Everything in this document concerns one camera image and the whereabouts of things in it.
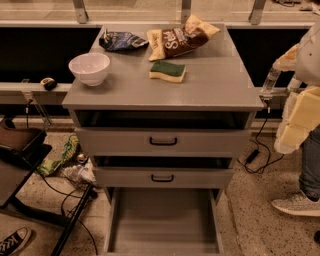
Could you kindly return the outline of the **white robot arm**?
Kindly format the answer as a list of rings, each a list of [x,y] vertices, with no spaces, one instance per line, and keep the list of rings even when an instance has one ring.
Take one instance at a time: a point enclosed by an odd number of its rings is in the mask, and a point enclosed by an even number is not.
[[[294,71],[295,79],[307,85],[302,92],[289,94],[276,133],[275,150],[290,154],[320,124],[320,22],[278,58],[275,67]]]

